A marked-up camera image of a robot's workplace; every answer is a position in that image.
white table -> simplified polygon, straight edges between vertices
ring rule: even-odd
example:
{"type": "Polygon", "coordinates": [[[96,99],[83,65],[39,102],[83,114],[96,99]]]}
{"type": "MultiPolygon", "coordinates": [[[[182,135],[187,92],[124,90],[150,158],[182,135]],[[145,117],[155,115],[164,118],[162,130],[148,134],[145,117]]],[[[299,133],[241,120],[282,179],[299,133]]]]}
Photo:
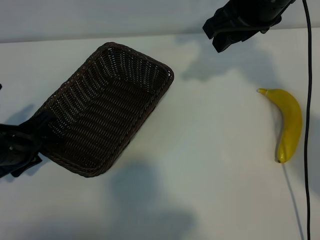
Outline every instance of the white table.
{"type": "MultiPolygon", "coordinates": [[[[0,123],[28,119],[105,42],[169,65],[175,80],[104,175],[46,160],[0,182],[6,240],[301,240],[303,137],[275,163],[281,118],[257,88],[306,110],[307,33],[271,30],[216,53],[205,34],[0,44],[0,123]]],[[[309,136],[312,239],[320,238],[320,28],[313,29],[309,136]]]]}

